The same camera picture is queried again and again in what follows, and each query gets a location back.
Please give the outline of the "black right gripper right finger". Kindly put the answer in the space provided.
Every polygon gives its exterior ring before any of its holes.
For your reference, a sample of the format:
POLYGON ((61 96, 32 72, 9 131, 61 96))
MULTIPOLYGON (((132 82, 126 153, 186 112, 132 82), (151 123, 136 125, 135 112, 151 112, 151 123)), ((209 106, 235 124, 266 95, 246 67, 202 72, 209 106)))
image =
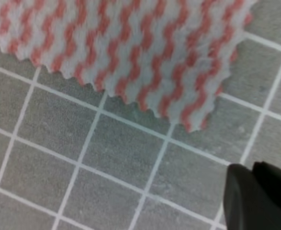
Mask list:
POLYGON ((262 161, 253 164, 252 173, 269 198, 281 206, 281 169, 262 161))

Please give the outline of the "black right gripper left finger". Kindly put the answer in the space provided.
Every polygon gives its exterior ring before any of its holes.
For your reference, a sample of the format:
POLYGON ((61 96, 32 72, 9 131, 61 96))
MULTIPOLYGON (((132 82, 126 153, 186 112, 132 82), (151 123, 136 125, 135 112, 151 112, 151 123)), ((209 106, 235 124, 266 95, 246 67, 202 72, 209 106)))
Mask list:
POLYGON ((281 206, 275 204, 241 164, 227 168, 223 198, 229 230, 281 230, 281 206))

